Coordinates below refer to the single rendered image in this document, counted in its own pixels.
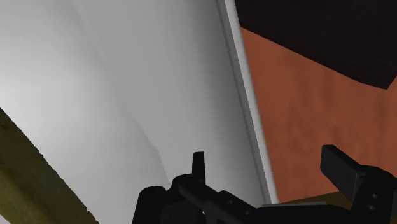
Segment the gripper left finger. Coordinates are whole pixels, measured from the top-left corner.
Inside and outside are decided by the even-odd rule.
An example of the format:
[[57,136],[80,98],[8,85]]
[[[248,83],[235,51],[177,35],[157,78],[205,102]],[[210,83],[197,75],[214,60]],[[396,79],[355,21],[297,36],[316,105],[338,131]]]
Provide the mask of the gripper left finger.
[[205,183],[204,152],[195,152],[192,171],[166,190],[150,186],[138,196],[132,224],[259,224],[256,208]]

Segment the olive wooden table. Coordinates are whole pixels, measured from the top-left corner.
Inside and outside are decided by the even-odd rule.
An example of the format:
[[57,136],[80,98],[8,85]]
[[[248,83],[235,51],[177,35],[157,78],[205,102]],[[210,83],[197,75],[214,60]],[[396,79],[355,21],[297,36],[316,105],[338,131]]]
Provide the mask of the olive wooden table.
[[99,224],[1,108],[0,215],[10,224]]

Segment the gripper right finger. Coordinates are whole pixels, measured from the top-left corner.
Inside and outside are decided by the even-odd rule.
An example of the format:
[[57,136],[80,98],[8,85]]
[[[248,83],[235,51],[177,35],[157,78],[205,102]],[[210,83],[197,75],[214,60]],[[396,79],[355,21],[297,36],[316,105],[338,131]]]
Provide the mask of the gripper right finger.
[[351,203],[359,224],[389,224],[396,181],[390,172],[361,165],[334,145],[321,148],[321,172]]

